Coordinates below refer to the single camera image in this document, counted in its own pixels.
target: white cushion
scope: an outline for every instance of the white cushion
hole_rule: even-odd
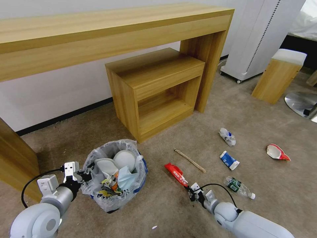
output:
[[[307,54],[302,52],[287,49],[279,49],[272,58],[275,60],[285,61],[288,63],[303,65],[306,56]]]

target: bed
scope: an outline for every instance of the bed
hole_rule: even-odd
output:
[[[306,0],[280,48],[306,53],[304,66],[317,69],[317,0]]]

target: white bedsheet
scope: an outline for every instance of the white bedsheet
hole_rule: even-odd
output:
[[[306,0],[289,33],[317,41],[317,0]]]

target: bottle label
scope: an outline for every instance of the bottle label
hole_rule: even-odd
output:
[[[237,192],[241,187],[241,182],[235,178],[232,178],[227,187],[230,188],[233,192]]]

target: plastic trash bag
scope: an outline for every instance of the plastic trash bag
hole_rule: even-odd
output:
[[[110,197],[98,197],[101,190],[101,182],[104,180],[104,175],[94,165],[94,161],[100,158],[113,158],[116,153],[121,150],[129,150],[136,156],[135,169],[138,173],[138,178],[135,180],[129,191],[123,191],[121,196],[114,195]],[[136,196],[138,191],[143,187],[146,179],[148,168],[143,156],[139,153],[136,141],[130,139],[122,139],[117,141],[108,142],[97,149],[94,149],[87,157],[83,166],[83,171],[90,172],[92,180],[84,182],[81,186],[83,194],[90,195],[96,203],[108,213],[111,213]]]

